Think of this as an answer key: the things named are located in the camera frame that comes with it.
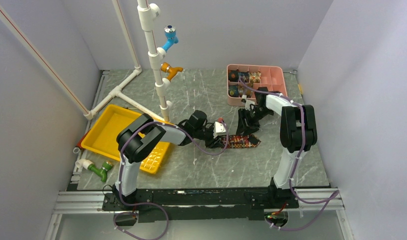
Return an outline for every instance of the faucet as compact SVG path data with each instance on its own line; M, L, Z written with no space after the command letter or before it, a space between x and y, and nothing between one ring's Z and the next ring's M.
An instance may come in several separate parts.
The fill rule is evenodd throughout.
M183 68L179 66L172 67L167 62L164 62L161 65L161 71L163 71L164 73L168 73L166 79L168 79L171 82L171 79L173 79L178 72L183 72Z
M77 168L83 166L83 168L94 172L100 177L100 181L105 183L108 179L107 172L111 170L114 165L110 161L106 161L102 164L102 168L97 168L92 161L82 158L75 162L75 166Z
M172 25L167 25L164 27L164 32L166 36L166 43L162 48L165 52L168 52L168 49L171 48L172 45L179 42L179 39L176 37L176 28Z

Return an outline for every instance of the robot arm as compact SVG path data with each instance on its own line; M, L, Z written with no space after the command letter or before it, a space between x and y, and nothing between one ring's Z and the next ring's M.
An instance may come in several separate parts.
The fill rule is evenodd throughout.
M268 92L266 87L257 90ZM250 109L239 109L239 123L236 134L252 134L259 130L259 120L274 112L280 115L280 141L283 146L280 166L274 175L274 183L277 188L288 189L289 177L291 176L295 159L302 146L301 111L288 100L271 94L255 92L257 105ZM317 128L314 108L311 105L303 105L305 146L299 156L299 163L317 142Z
M121 148L138 129L153 121L148 114L144 113L120 132L116 138L118 150L121 151ZM212 123L210 127L207 127L207 125L207 115L202 111L196 110L189 119L181 121L177 126L187 132L192 138L204 140L207 148L223 147L224 145L220 142L218 136L225 135L227 132L226 128L218 121ZM141 162L159 142L167 142L179 146L191 143L192 141L183 131L175 127L159 124L150 125L140 131L144 136L141 137L137 134L124 149L123 154L126 162L121 163L124 166L120 167L118 172L119 176L121 176L122 184L120 184L120 181L115 182L112 188L114 195L119 198L121 186L123 200L129 204L134 203Z

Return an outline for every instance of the pink organizer box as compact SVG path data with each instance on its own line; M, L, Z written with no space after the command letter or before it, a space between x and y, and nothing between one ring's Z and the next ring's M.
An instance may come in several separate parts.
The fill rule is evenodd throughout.
M232 97L229 95L229 86L241 84L239 82L229 81L229 70L238 70L239 72L249 72L256 73L261 72L261 83L254 83L253 89L258 89L259 87L267 87L268 91L279 91L286 97L288 93L286 92L285 77L283 76L283 70L278 66L259 66L259 65L239 65L230 64L227 66L227 103L230 106L245 106L245 103L241 102L241 97ZM256 102L255 93L252 92L251 98L248 100Z

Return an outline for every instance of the yellow plastic tray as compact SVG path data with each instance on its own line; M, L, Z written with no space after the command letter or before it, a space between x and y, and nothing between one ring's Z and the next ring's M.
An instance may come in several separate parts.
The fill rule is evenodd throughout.
M110 104L81 142L81 146L92 152L120 161L117 136L141 114ZM142 171L155 174L167 153L170 143L160 142L140 164Z

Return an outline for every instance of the white wall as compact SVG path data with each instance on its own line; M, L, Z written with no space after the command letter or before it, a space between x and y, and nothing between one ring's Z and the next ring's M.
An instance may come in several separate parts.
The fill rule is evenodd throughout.
M87 107L99 70L59 0L0 1ZM0 240L43 239L86 120L0 21Z
M109 0L63 0L100 69L130 69L133 61ZM119 0L141 65L150 68L137 1ZM177 27L179 44L165 61L184 68L225 68L228 64L296 68L332 0L156 0L156 45L163 27Z
M355 238L407 239L407 0L334 0L298 79Z

